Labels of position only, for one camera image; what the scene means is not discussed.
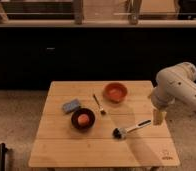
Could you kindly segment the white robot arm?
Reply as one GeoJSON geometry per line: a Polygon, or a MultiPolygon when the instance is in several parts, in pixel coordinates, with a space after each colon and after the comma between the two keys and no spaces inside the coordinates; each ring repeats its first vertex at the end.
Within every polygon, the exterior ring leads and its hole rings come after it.
{"type": "Polygon", "coordinates": [[[156,74],[157,85],[150,94],[153,109],[153,124],[161,125],[166,108],[176,99],[196,111],[196,66],[182,62],[161,69],[156,74]]]}

